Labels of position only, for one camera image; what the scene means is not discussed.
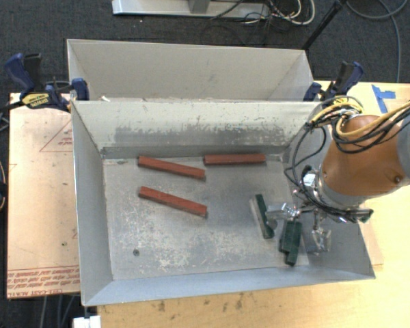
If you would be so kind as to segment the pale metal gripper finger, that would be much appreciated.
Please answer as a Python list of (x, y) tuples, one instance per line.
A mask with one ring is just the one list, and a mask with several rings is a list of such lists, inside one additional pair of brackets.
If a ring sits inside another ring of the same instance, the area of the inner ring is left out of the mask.
[(289, 220), (297, 218), (301, 214), (300, 210), (292, 203), (280, 203), (269, 205), (266, 208), (266, 220), (268, 223), (277, 222), (278, 220)]
[(305, 242), (309, 254), (321, 254), (331, 249), (331, 230), (324, 226), (324, 220), (326, 216), (323, 213), (314, 213), (313, 226)]

